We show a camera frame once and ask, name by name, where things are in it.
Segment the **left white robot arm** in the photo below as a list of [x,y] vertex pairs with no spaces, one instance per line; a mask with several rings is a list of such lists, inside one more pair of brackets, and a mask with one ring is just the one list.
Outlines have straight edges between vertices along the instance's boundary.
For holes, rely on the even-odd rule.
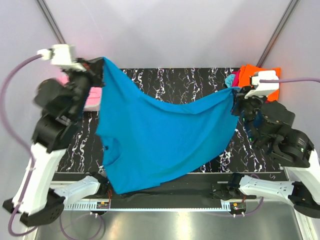
[[3,208],[20,214],[26,227],[53,223],[64,208],[88,196],[103,198],[108,194],[108,179],[91,172],[66,187],[50,187],[56,168],[66,153],[74,135],[81,127],[86,100],[91,88],[105,86],[102,57],[76,61],[81,70],[64,70],[67,83],[56,78],[44,80],[37,88],[34,103],[41,109],[32,145],[26,149],[30,162],[17,195],[3,202]]

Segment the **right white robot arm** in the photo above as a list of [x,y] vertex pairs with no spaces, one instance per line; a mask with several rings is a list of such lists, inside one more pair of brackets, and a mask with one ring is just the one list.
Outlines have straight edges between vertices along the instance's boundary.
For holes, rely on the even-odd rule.
[[227,183],[228,195],[257,196],[273,199],[292,206],[297,212],[318,219],[320,217],[320,163],[309,137],[293,129],[295,114],[278,101],[249,95],[253,88],[245,86],[233,91],[231,113],[239,117],[251,144],[262,149],[284,169],[292,171],[297,181],[257,179],[233,173]]

